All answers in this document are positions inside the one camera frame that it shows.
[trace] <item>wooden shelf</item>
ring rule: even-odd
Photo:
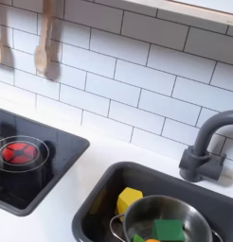
[[[193,5],[168,1],[168,0],[125,0],[140,5],[153,7],[156,9],[164,9],[174,11],[197,18],[207,19],[210,21],[233,26],[233,14],[221,12],[214,9],[205,9]]]

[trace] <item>white countertop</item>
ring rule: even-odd
[[[31,215],[18,217],[0,209],[0,242],[75,242],[71,232],[74,214],[111,164],[136,162],[180,178],[179,161],[80,127],[49,120],[1,99],[0,108],[77,134],[91,143]],[[219,182],[201,181],[198,185],[233,198],[233,180],[227,177],[221,177]]]

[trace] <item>metal pot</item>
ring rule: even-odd
[[[152,238],[152,225],[155,219],[180,219],[183,223],[185,242],[213,242],[212,231],[204,217],[192,206],[179,199],[165,196],[149,196],[134,202],[125,215],[115,216],[110,221],[114,237],[122,242],[113,230],[113,221],[124,216],[123,232],[127,242],[134,234],[147,240]]]

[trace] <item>stove burner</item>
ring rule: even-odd
[[[28,164],[37,159],[39,149],[28,142],[14,142],[1,149],[4,162],[9,164]]]
[[[0,140],[0,170],[19,173],[34,170],[49,157],[47,145],[29,136],[12,136]]]

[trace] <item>black stovetop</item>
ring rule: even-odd
[[[79,136],[0,110],[0,208],[30,214],[88,147]]]

